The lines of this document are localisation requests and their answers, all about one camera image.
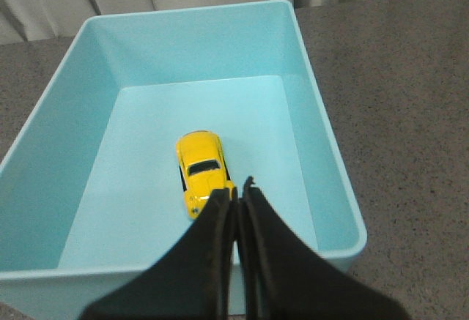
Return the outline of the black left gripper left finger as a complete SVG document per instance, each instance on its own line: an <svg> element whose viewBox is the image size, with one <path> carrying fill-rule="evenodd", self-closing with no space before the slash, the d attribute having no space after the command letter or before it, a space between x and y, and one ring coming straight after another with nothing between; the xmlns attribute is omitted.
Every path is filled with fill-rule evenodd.
<svg viewBox="0 0 469 320"><path fill-rule="evenodd" d="M236 230L237 191L212 191L159 261L89 304L81 319L226 319Z"/></svg>

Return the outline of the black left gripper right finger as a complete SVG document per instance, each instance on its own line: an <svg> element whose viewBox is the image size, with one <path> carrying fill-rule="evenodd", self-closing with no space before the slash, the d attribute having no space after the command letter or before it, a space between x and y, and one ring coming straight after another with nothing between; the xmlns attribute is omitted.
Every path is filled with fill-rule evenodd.
<svg viewBox="0 0 469 320"><path fill-rule="evenodd" d="M394 299L318 256L247 178L237 208L247 319L408 319Z"/></svg>

